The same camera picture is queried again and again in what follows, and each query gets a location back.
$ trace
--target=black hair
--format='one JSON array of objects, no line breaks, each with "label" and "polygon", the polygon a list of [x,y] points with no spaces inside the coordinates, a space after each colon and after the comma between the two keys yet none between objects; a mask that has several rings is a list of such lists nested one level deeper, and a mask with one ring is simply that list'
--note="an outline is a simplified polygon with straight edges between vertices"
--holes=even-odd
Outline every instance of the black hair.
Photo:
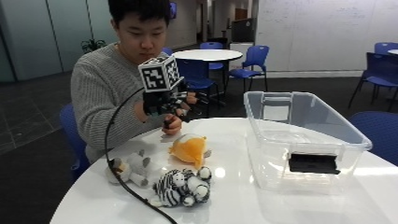
[{"label": "black hair", "polygon": [[164,19],[165,24],[169,25],[169,0],[108,0],[108,4],[112,19],[118,26],[128,13],[138,13],[140,21]]}]

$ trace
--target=gray sweater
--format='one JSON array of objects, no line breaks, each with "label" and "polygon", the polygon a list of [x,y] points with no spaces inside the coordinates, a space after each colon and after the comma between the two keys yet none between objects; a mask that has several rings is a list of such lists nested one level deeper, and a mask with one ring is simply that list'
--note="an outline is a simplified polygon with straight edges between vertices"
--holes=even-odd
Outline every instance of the gray sweater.
[{"label": "gray sweater", "polygon": [[[115,44],[88,53],[76,63],[71,95],[79,134],[87,142],[86,154],[91,162],[104,155],[106,127],[118,106],[142,87],[139,66],[116,51]],[[164,116],[151,117],[146,123],[138,119],[134,104],[142,99],[143,91],[124,105],[110,130],[108,148],[161,126]]]}]

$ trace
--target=orange stuffed toy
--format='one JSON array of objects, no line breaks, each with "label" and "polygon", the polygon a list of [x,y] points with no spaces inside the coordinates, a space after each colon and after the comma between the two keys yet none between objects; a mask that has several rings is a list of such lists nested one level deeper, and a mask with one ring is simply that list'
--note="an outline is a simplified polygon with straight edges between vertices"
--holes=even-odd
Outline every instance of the orange stuffed toy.
[{"label": "orange stuffed toy", "polygon": [[188,133],[175,141],[169,153],[180,160],[193,162],[199,169],[204,164],[204,158],[212,154],[212,151],[207,149],[205,140],[207,137]]}]

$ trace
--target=man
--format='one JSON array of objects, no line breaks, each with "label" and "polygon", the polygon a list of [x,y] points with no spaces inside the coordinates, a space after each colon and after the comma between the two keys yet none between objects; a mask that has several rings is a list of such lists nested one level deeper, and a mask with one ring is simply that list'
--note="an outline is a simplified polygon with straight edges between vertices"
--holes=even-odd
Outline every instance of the man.
[{"label": "man", "polygon": [[[171,16],[168,0],[108,0],[112,26],[120,39],[88,53],[75,65],[71,94],[80,136],[87,142],[91,162],[104,155],[104,132],[118,106],[143,87],[139,64],[161,53]],[[115,119],[108,147],[122,145],[140,133],[159,128],[165,120],[165,134],[176,134],[181,120],[175,115],[147,116],[143,92],[124,105]]]}]

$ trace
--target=zebra stuffed toy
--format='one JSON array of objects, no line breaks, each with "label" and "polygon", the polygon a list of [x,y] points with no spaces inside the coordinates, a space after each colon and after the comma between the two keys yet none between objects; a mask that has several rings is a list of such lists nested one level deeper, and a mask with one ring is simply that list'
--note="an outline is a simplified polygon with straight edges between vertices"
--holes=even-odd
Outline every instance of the zebra stuffed toy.
[{"label": "zebra stuffed toy", "polygon": [[180,205],[191,207],[195,203],[208,202],[211,196],[212,172],[208,167],[201,167],[197,175],[192,170],[169,171],[154,185],[158,195],[150,200],[154,206],[173,207]]}]

